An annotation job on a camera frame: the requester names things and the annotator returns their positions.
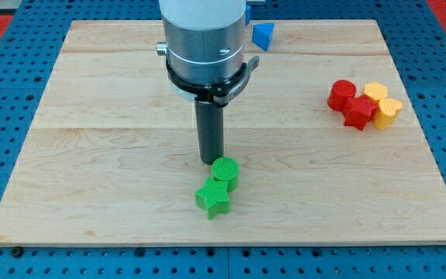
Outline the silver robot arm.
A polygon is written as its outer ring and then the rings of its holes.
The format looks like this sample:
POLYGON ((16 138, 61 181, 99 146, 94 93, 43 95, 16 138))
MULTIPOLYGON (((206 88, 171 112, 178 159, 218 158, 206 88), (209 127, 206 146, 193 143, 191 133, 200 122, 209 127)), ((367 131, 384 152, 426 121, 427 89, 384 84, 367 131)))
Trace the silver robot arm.
POLYGON ((239 91, 244 62, 245 0, 160 0, 169 79, 191 101, 228 103, 239 91))

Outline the blue block behind arm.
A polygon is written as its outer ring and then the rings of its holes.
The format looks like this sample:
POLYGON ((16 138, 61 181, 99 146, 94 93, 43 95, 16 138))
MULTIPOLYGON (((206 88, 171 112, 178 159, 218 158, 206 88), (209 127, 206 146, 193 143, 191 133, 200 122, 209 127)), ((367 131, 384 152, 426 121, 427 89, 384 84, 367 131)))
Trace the blue block behind arm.
POLYGON ((251 13, 252 13, 252 7, 251 5, 245 6, 245 25, 247 26, 251 21, 251 13))

